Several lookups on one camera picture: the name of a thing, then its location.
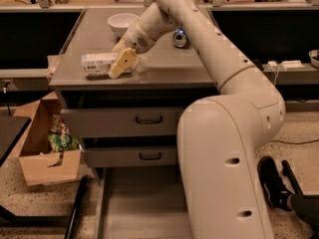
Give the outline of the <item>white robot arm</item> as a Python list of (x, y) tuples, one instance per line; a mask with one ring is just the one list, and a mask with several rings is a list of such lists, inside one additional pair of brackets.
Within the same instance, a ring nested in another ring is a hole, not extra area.
[(192, 103), (177, 126), (177, 154), (193, 239), (274, 239), (255, 150), (283, 125), (274, 85), (198, 9), (156, 0), (116, 45), (115, 79), (165, 33), (181, 27), (218, 93)]

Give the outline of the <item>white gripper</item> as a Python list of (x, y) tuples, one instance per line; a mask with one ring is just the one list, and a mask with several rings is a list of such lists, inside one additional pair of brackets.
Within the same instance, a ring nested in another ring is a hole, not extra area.
[(146, 53), (155, 43), (156, 41), (144, 30), (141, 21), (137, 20), (128, 28), (125, 36), (112, 49), (113, 53), (119, 53), (119, 55), (112, 63), (109, 77), (111, 79), (118, 78), (137, 60), (138, 54)]

